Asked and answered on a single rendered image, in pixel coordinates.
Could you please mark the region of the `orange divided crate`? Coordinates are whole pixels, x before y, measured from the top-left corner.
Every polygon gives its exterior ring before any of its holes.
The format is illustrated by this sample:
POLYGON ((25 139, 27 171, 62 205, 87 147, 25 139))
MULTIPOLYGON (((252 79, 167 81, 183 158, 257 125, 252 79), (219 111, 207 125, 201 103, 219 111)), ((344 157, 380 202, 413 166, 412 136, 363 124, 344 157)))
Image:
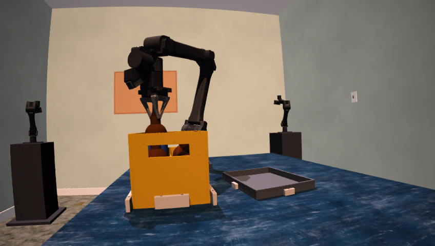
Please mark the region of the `orange divided crate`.
POLYGON ((189 194, 210 203, 208 131, 128 134, 132 209, 154 208, 154 196, 189 194), (188 156, 149 157, 148 146, 189 144, 188 156))

